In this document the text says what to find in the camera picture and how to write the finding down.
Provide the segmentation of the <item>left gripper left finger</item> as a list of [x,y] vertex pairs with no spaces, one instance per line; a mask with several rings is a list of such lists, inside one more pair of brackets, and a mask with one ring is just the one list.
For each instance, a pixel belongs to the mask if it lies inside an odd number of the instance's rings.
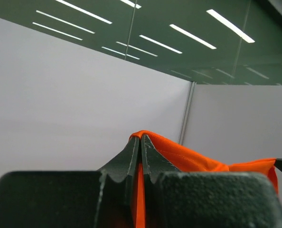
[[12,171],[0,177],[0,228],[132,228],[140,140],[95,171]]

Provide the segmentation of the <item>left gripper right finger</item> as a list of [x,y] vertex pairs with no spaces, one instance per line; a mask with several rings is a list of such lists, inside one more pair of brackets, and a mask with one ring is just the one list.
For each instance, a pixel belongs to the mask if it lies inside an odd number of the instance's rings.
[[282,228],[282,206],[259,172],[184,172],[141,137],[147,228]]

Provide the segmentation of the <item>orange t shirt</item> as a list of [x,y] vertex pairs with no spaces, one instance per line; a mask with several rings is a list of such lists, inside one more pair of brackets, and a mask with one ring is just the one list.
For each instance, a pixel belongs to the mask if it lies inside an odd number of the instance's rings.
[[[151,131],[138,131],[131,134],[130,137],[141,138],[143,135],[148,135],[157,151],[164,156],[168,161],[175,165],[179,170],[184,172],[204,171],[204,172],[259,172],[265,175],[273,184],[275,192],[279,193],[278,179],[275,171],[276,158],[264,158],[255,161],[224,164],[220,161],[208,158],[194,150],[184,147],[178,143],[173,142],[161,135]],[[136,206],[134,207],[133,223],[136,228],[144,228],[146,221],[145,209],[145,193],[144,180],[141,176],[143,168],[141,164],[138,165],[138,182],[137,196],[134,197]]]

